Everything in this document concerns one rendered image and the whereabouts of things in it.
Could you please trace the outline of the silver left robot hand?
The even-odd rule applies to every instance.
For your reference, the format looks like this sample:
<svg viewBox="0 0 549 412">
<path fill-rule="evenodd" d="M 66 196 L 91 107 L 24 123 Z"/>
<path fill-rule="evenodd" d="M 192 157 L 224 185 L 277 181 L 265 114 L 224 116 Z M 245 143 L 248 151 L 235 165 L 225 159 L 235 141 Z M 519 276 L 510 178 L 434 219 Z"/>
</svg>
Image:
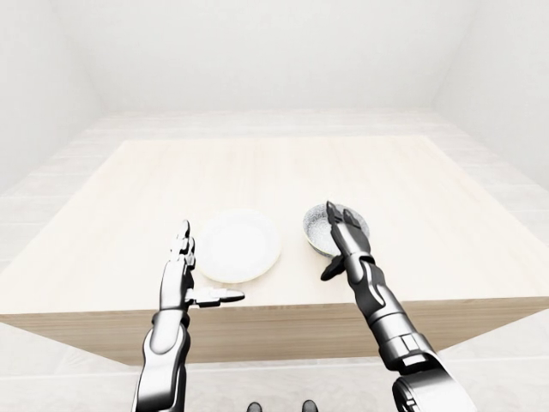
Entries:
<svg viewBox="0 0 549 412">
<path fill-rule="evenodd" d="M 160 310 L 187 310 L 190 306 L 217 307 L 245 298 L 244 292 L 230 288 L 196 288 L 192 275 L 196 267 L 196 242 L 190 223 L 183 220 L 170 248 L 160 286 Z"/>
</svg>

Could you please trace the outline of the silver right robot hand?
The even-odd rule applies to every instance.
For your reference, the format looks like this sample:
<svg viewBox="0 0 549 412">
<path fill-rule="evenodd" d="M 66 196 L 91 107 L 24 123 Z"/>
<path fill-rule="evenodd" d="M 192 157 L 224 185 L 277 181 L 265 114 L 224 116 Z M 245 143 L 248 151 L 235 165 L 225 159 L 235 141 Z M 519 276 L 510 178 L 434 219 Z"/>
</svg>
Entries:
<svg viewBox="0 0 549 412">
<path fill-rule="evenodd" d="M 359 220 L 350 209 L 339 210 L 334 203 L 326 202 L 330 234 L 340 254 L 335 256 L 321 274 L 322 281 L 347 272 L 351 284 L 359 284 L 365 270 L 362 261 L 372 262 L 371 247 Z"/>
</svg>

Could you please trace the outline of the black speckled bowl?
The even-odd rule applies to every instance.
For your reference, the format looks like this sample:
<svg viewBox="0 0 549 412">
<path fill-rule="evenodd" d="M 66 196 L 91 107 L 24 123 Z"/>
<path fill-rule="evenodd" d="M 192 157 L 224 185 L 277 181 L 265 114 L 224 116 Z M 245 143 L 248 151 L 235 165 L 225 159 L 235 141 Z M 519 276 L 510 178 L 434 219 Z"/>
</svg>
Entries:
<svg viewBox="0 0 549 412">
<path fill-rule="evenodd" d="M 311 247 L 321 255 L 333 258 L 341 253 L 331 235 L 326 203 L 320 203 L 305 213 L 303 229 Z"/>
</svg>

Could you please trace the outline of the white round plate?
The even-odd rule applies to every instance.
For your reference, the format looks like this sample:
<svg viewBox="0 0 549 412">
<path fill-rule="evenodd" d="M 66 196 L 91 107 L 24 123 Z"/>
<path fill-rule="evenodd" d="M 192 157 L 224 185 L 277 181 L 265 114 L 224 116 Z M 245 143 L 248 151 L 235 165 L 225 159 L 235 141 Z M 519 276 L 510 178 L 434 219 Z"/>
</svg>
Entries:
<svg viewBox="0 0 549 412">
<path fill-rule="evenodd" d="M 281 254 L 274 222 L 254 209 L 229 209 L 207 221 L 196 238 L 198 269 L 220 283 L 249 282 L 264 275 Z"/>
</svg>

